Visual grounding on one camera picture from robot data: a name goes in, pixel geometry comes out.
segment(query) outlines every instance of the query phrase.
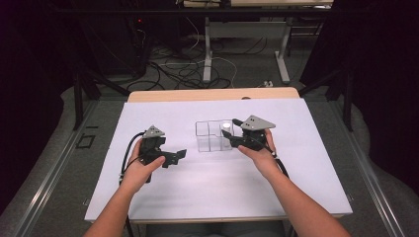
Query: background desk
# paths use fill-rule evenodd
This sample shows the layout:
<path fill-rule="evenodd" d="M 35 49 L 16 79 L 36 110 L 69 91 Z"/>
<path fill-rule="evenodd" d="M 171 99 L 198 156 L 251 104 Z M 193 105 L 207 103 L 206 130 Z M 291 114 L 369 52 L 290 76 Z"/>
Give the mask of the background desk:
<path fill-rule="evenodd" d="M 287 218 L 269 183 L 250 159 L 236 149 L 198 151 L 196 121 L 247 119 L 252 114 L 277 125 L 272 132 L 279 156 L 301 189 L 335 216 L 352 213 L 305 101 L 297 97 L 295 90 L 168 91 L 160 92 L 162 98 L 167 93 L 170 96 L 165 100 L 177 102 L 150 102 L 153 100 L 150 95 L 155 93 L 144 92 L 144 97 L 141 97 L 142 92 L 134 93 L 125 104 L 86 220 L 97 218 L 118 187 L 118 173 L 130 139 L 152 124 L 166 132 L 163 150 L 187 148 L 188 153 L 179 165 L 155 171 L 151 183 L 134 196 L 129 209 L 132 221 L 169 223 Z M 172 99 L 175 94 L 183 95 L 187 101 Z M 269 94 L 277 99 L 255 99 L 267 98 Z M 209 95 L 217 101 L 209 101 Z M 253 99 L 235 100 L 234 97 Z"/>
<path fill-rule="evenodd" d="M 331 5 L 333 0 L 231 0 L 231 7 L 297 7 L 297 6 L 320 6 Z M 185 7 L 190 8 L 214 8 L 218 3 L 184 1 Z M 290 83 L 290 76 L 284 55 L 293 24 L 292 18 L 285 19 L 285 22 L 210 22 L 206 17 L 206 64 L 203 80 L 210 81 L 210 69 L 212 52 L 210 48 L 211 38 L 278 38 L 279 50 L 275 52 L 278 68 L 283 83 Z"/>

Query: person's left hand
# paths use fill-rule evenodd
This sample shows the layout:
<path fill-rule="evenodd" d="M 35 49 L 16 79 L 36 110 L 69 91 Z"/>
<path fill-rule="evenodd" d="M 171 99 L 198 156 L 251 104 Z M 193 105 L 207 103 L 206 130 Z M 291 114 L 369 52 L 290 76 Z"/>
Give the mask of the person's left hand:
<path fill-rule="evenodd" d="M 139 139 L 135 146 L 132 149 L 131 156 L 129 157 L 128 164 L 132 164 L 126 169 L 124 174 L 123 182 L 121 183 L 120 188 L 127 189 L 130 193 L 135 194 L 147 181 L 148 177 L 153 171 L 163 165 L 165 161 L 164 156 L 160 156 L 155 159 L 150 164 L 144 166 L 139 159 L 135 160 L 139 155 L 139 146 L 141 145 L 141 140 Z"/>

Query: hand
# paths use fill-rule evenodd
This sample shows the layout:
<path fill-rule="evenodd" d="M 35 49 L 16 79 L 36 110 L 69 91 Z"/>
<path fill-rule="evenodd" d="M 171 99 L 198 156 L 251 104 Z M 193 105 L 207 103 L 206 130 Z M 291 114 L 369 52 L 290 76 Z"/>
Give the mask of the hand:
<path fill-rule="evenodd" d="M 265 133 L 268 143 L 267 145 L 274 152 L 276 152 L 277 149 L 275 148 L 274 139 L 272 138 L 272 132 L 269 129 L 265 129 Z M 258 168 L 259 172 L 266 179 L 269 180 L 272 175 L 281 172 L 281 169 L 278 167 L 278 164 L 272 156 L 271 152 L 269 152 L 266 148 L 263 148 L 260 151 L 255 151 L 242 145 L 238 146 L 237 148 L 239 151 L 253 160 L 256 168 Z"/>
<path fill-rule="evenodd" d="M 123 182 L 121 183 L 121 188 L 128 190 L 131 194 L 135 194 L 136 192 L 138 192 L 139 189 L 147 181 L 151 173 L 160 166 L 162 166 L 165 161 L 165 157 L 160 156 L 150 164 L 144 166 L 141 162 L 139 162 L 138 159 L 135 160 L 139 155 L 139 146 L 141 144 L 141 140 L 142 139 L 139 139 L 132 149 L 132 153 L 129 157 L 128 164 L 132 161 L 133 162 L 126 169 Z"/>

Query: person's left arm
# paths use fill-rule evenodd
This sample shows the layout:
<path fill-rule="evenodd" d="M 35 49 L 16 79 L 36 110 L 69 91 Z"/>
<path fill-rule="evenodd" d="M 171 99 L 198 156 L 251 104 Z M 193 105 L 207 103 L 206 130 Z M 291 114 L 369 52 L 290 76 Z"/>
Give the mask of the person's left arm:
<path fill-rule="evenodd" d="M 133 162 L 127 168 L 123 182 L 84 236 L 122 235 L 133 195 L 144 185 L 151 173 L 163 165 L 165 160 L 164 156 L 161 156 L 146 166 L 135 161 L 138 157 L 140 143 L 141 140 L 135 143 L 128 163 Z"/>

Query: metal track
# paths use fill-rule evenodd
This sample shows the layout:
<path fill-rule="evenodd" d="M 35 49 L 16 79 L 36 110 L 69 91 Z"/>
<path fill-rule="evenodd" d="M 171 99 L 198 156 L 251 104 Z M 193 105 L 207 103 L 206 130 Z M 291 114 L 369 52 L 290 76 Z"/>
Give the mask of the metal track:
<path fill-rule="evenodd" d="M 73 148 L 75 146 L 76 141 L 81 136 L 81 131 L 83 130 L 86 121 L 96 110 L 98 104 L 98 101 L 90 101 L 84 113 L 85 119 L 82 121 L 80 128 L 71 133 L 58 160 L 55 162 L 55 164 L 52 165 L 51 169 L 45 176 L 45 179 L 43 180 L 40 188 L 38 189 L 37 193 L 32 199 L 31 204 L 29 205 L 27 211 L 25 212 L 24 216 L 22 217 L 21 221 L 16 227 L 13 236 L 30 236 L 31 231 L 34 228 L 34 225 L 36 224 L 39 216 L 41 215 L 43 208 L 45 207 L 53 189 L 55 188 L 55 185 L 58 183 L 58 180 L 62 172 L 64 171 L 65 166 L 68 163 L 68 159 L 70 158 L 74 150 Z"/>
<path fill-rule="evenodd" d="M 363 176 L 364 182 L 367 188 L 370 191 L 370 195 L 373 198 L 373 201 L 377 207 L 378 213 L 381 216 L 382 222 L 385 225 L 385 228 L 388 231 L 388 234 L 392 237 L 404 237 L 403 230 L 397 222 L 397 219 L 385 197 L 384 192 L 379 186 L 379 180 L 374 172 L 373 168 L 370 165 L 369 159 L 361 149 L 355 135 L 352 132 L 349 132 L 346 128 L 346 125 L 342 121 L 342 110 L 339 107 L 337 102 L 329 102 L 330 107 L 339 122 L 339 126 L 342 131 L 346 134 L 353 152 L 356 156 L 356 163 L 360 169 L 360 173 Z"/>

